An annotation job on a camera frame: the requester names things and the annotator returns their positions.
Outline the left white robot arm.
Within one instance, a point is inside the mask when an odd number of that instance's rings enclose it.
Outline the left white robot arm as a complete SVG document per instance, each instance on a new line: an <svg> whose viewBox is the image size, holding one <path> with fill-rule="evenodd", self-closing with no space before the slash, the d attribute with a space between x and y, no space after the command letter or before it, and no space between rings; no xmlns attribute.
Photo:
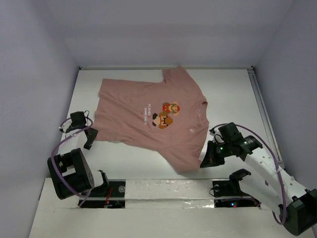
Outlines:
<svg viewBox="0 0 317 238"><path fill-rule="evenodd" d="M57 197L64 200L77 196L84 201L88 197L107 196L110 184L105 172L91 170L84 155L92 148L98 131L86 122L72 126L70 118L62 122L59 130L65 138L47 160Z"/></svg>

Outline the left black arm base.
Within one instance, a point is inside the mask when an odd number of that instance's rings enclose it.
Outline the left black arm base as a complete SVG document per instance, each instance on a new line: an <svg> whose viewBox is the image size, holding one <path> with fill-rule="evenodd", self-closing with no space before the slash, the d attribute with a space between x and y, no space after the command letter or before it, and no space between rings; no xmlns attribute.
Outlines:
<svg viewBox="0 0 317 238"><path fill-rule="evenodd" d="M81 208L125 208L125 190L125 180L110 180L109 188L106 188L105 185L95 187L85 201L80 198L78 205L83 202Z"/></svg>

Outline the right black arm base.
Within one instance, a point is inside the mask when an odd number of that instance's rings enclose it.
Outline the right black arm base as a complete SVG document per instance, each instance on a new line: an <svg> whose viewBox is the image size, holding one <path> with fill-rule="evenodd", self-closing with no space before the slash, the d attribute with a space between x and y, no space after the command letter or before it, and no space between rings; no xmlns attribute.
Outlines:
<svg viewBox="0 0 317 238"><path fill-rule="evenodd" d="M260 207L261 203L251 195L243 192L239 182L245 176L250 176L251 173L246 169L240 169L233 172L228 179L213 180L212 187L209 193L215 198L217 203L229 203L230 207L238 207L240 201L252 201L254 207Z"/></svg>

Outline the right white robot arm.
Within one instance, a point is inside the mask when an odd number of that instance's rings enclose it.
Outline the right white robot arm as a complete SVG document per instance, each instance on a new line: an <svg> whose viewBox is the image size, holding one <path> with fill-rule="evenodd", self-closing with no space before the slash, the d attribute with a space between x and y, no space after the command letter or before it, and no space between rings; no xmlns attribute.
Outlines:
<svg viewBox="0 0 317 238"><path fill-rule="evenodd" d="M220 135L220 142L206 143L201 168L224 165L235 157L249 166L215 181L212 196L251 196L268 207L275 221L290 234L299 236L317 223L317 191L309 190L290 176L259 136Z"/></svg>

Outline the aluminium rail right edge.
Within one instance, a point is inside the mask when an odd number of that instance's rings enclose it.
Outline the aluminium rail right edge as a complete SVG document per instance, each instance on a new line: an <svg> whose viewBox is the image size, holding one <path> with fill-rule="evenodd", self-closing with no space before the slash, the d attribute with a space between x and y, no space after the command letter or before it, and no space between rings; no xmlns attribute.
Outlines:
<svg viewBox="0 0 317 238"><path fill-rule="evenodd" d="M250 83L256 98L256 102L260 111L260 115L263 121L263 125L264 125L264 130L265 130L265 134L266 134L266 138L268 141L268 145L270 146L271 150L273 151L274 155L276 156L276 158L278 159L278 163L285 168L284 162L281 158L281 154L278 148L278 144L269 120L269 116L264 104L264 100L260 91L260 87L256 78L256 74L255 74L255 70L253 67L250 67L249 69L247 69L247 73L250 79Z"/></svg>

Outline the pink printed t-shirt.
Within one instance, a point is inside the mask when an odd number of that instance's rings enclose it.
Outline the pink printed t-shirt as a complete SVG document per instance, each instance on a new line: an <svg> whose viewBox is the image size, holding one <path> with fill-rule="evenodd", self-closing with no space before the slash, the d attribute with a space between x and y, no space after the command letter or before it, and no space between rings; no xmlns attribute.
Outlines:
<svg viewBox="0 0 317 238"><path fill-rule="evenodd" d="M196 171L209 128L207 100L183 67L162 76L158 83L104 79L93 123L97 141L156 151L177 172Z"/></svg>

